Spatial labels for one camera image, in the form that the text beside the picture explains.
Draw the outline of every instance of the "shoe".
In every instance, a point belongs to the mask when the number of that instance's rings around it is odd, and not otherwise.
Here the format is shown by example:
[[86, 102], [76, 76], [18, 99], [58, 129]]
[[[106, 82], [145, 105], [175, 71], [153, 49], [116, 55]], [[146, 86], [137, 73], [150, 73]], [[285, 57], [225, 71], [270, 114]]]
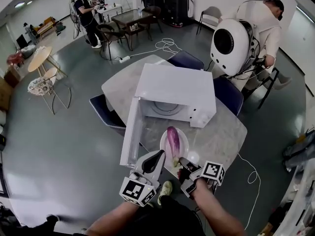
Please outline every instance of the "shoe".
[[166, 181], [166, 182], [163, 184], [163, 187], [162, 187], [161, 192], [159, 193], [159, 197], [158, 197], [158, 199], [157, 199], [157, 203], [158, 203], [159, 205], [161, 205], [161, 197], [162, 197], [162, 196], [169, 196], [169, 195], [171, 195], [172, 190], [173, 190], [172, 183], [171, 183], [170, 181]]
[[49, 221], [49, 220], [51, 220], [51, 221], [61, 221], [61, 219], [58, 217], [58, 216], [56, 216], [56, 215], [52, 215], [52, 214], [49, 214], [49, 215], [47, 215], [47, 217], [46, 217], [46, 220], [47, 221]]
[[102, 48], [102, 45], [96, 45], [96, 46], [92, 46], [93, 49], [99, 49]]

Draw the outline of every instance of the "person's hand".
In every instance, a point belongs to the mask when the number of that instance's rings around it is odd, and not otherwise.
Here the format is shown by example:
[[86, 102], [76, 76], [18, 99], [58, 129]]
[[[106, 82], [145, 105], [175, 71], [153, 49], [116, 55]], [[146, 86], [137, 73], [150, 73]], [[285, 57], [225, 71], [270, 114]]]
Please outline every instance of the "person's hand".
[[266, 58], [265, 58], [265, 67], [266, 69], [269, 68], [270, 66], [273, 66], [275, 63], [275, 58], [272, 57], [271, 55], [266, 55]]

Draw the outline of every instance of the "concrete floor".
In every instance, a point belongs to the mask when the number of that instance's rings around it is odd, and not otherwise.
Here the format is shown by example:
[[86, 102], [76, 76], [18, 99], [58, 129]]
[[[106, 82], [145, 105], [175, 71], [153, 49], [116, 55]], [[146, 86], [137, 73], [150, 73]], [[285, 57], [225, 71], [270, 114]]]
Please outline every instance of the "concrete floor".
[[[134, 36], [133, 52], [124, 41], [122, 46], [112, 43], [112, 57], [154, 50], [156, 42], [168, 37], [208, 66], [211, 31], [202, 29], [195, 36], [197, 25], [181, 29], [162, 25], [162, 28], [164, 34], [153, 27], [152, 42], [145, 32], [137, 40]], [[163, 51], [155, 54], [165, 59], [172, 55]], [[56, 100], [55, 116], [43, 99], [27, 92], [29, 82], [38, 77], [37, 72], [28, 74], [17, 86], [7, 120], [3, 171], [14, 212], [21, 223], [36, 226], [44, 222], [47, 214], [58, 214], [65, 222], [58, 222], [56, 231], [79, 232], [122, 202], [118, 193], [129, 172], [119, 166], [123, 137], [102, 123], [89, 99], [102, 93], [101, 85], [111, 76], [147, 55], [135, 56], [120, 64], [103, 60], [84, 38], [65, 46], [54, 58], [69, 75], [63, 83], [71, 86], [72, 102], [65, 109]], [[248, 129], [240, 154], [256, 166], [262, 180], [248, 235], [260, 232], [272, 209], [281, 201], [292, 177], [282, 169], [281, 152], [304, 126], [304, 77], [281, 53], [276, 67], [292, 76], [292, 83], [281, 91], [272, 91], [259, 111], [257, 97], [261, 96], [257, 92], [244, 104], [240, 115]], [[67, 90], [62, 84], [57, 84], [57, 93], [67, 99]], [[244, 226], [258, 190], [258, 181], [247, 184], [251, 172], [249, 165], [236, 158], [216, 193], [222, 205]], [[194, 209], [196, 204], [180, 194], [179, 183], [164, 171], [160, 181], [167, 179], [172, 179], [175, 185], [174, 197]], [[206, 234], [211, 235], [209, 228]]]

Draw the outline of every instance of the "purple eggplant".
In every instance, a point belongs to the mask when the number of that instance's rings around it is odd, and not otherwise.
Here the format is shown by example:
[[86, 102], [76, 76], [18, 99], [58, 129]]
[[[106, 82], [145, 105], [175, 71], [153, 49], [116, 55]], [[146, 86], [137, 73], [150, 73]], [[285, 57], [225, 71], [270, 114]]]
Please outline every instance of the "purple eggplant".
[[179, 150], [179, 136], [176, 128], [173, 126], [167, 128], [167, 139], [171, 146], [171, 153], [173, 158], [174, 167], [178, 165], [180, 158], [180, 150]]

